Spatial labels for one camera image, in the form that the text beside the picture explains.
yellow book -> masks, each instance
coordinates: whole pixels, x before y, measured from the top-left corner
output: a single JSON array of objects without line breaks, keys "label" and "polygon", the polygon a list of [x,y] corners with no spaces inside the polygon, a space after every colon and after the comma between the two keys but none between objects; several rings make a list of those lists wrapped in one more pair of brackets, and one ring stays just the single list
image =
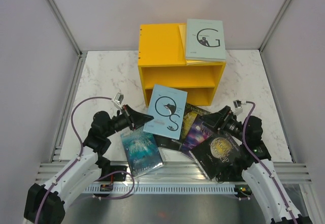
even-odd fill
[{"label": "yellow book", "polygon": [[185,66],[178,23],[140,26],[139,66]]},{"label": "yellow book", "polygon": [[[178,25],[179,32],[181,34],[181,40],[183,45],[183,51],[184,51],[184,57],[186,54],[186,24],[182,23]],[[199,60],[186,60],[186,65],[195,65],[195,64],[204,64],[204,63],[210,63],[210,61],[199,61]]]}]

light blue book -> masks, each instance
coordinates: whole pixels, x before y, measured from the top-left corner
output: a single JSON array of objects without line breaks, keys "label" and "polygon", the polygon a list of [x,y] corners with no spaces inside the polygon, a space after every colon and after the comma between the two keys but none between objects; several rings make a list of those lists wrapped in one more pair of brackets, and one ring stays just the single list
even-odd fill
[{"label": "light blue book", "polygon": [[222,21],[188,19],[186,30],[186,59],[225,61]]},{"label": "light blue book", "polygon": [[155,84],[148,114],[154,119],[144,125],[144,132],[179,139],[187,92]]}]

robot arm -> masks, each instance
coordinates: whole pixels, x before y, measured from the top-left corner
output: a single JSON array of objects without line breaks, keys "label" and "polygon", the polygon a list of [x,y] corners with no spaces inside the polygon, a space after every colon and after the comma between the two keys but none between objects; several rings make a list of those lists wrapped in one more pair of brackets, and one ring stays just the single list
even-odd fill
[{"label": "robot arm", "polygon": [[[245,180],[259,203],[266,224],[312,224],[309,217],[302,217],[281,184],[271,161],[271,156],[262,141],[262,120],[250,116],[253,104],[244,125],[237,121],[229,106],[216,113],[203,115],[205,126],[217,132],[224,130],[243,142],[240,158],[232,162],[222,174],[220,181]],[[234,101],[236,111],[241,111],[241,101]]]},{"label": "robot arm", "polygon": [[35,183],[30,187],[24,211],[27,220],[36,223],[40,209],[37,224],[60,224],[73,201],[94,181],[111,173],[110,161],[103,157],[111,145],[108,137],[127,127],[138,129],[153,119],[152,116],[134,111],[128,105],[121,106],[122,100],[122,94],[113,100],[120,109],[117,116],[110,118],[105,111],[94,115],[80,157],[76,154],[76,159],[71,160],[43,185]]},{"label": "robot arm", "polygon": [[[263,212],[266,223],[286,224],[294,223],[289,210],[292,211],[297,223],[312,224],[309,217],[302,217],[300,211],[292,203],[286,193],[280,179],[274,170],[273,162],[268,159],[262,160],[263,164],[272,172],[272,177],[266,172],[260,163],[253,163],[247,170],[242,171],[242,177],[249,185]],[[286,207],[279,190],[274,184],[274,178],[283,193],[289,208]]]}]

shelf compartment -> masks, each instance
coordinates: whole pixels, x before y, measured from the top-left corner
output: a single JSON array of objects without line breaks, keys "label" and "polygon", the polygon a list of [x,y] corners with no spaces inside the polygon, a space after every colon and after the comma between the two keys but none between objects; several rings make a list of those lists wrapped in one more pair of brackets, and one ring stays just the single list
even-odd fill
[{"label": "shelf compartment", "polygon": [[144,88],[155,84],[173,88],[215,87],[215,73],[211,66],[202,67],[146,67],[142,68]]}]

metal frame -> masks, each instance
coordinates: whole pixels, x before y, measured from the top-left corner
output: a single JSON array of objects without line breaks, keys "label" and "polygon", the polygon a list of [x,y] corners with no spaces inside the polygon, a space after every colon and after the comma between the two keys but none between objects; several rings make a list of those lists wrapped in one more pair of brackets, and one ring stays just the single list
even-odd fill
[{"label": "metal frame", "polygon": [[267,34],[265,35],[262,44],[259,48],[260,52],[263,52],[263,50],[265,49],[266,45],[268,44],[270,38],[272,37],[272,34],[274,33],[274,30],[277,28],[279,22],[281,21],[281,19],[283,18],[285,12],[287,11],[289,5],[291,4],[293,0],[285,0],[278,12],[278,14],[276,15],[275,19],[273,20]]},{"label": "metal frame", "polygon": [[53,14],[54,14],[56,20],[59,22],[60,26],[62,27],[63,32],[69,39],[69,41],[70,41],[71,45],[73,46],[74,50],[76,51],[77,55],[81,56],[82,52],[81,52],[75,38],[73,37],[66,21],[64,20],[59,8],[57,7],[55,1],[54,0],[46,0],[46,2],[49,5],[49,7],[51,8],[51,11],[53,12]]},{"label": "metal frame", "polygon": [[[83,194],[104,194],[101,191],[101,185],[103,183],[93,183]],[[126,194],[131,190],[132,185],[116,182],[114,183],[113,190],[108,191],[111,194]],[[211,185],[200,185],[200,184],[141,184],[137,183],[132,192],[133,194],[145,194],[145,195],[234,195],[235,191],[234,184],[211,184]]]},{"label": "metal frame", "polygon": [[75,72],[70,82],[69,92],[67,94],[66,102],[62,111],[61,121],[55,132],[55,137],[52,142],[52,150],[48,162],[52,162],[53,158],[55,157],[55,151],[57,150],[57,147],[61,145],[63,138],[66,134],[69,123],[69,115],[72,111],[73,102],[77,94],[78,85],[81,78],[83,66],[85,65],[87,54],[88,52],[83,52],[82,55],[79,57],[78,62],[76,63]]},{"label": "metal frame", "polygon": [[[36,177],[36,183],[43,183],[59,172],[69,161],[53,161],[42,163]],[[111,162],[112,165],[126,166],[127,162]],[[310,175],[305,164],[274,163],[275,170],[282,184],[311,184]],[[129,176],[126,177],[128,184],[132,183]],[[215,185],[216,181],[207,180],[195,162],[165,162],[164,167],[137,178],[141,184],[196,184]],[[242,185],[245,182],[231,182],[230,184]]]}]

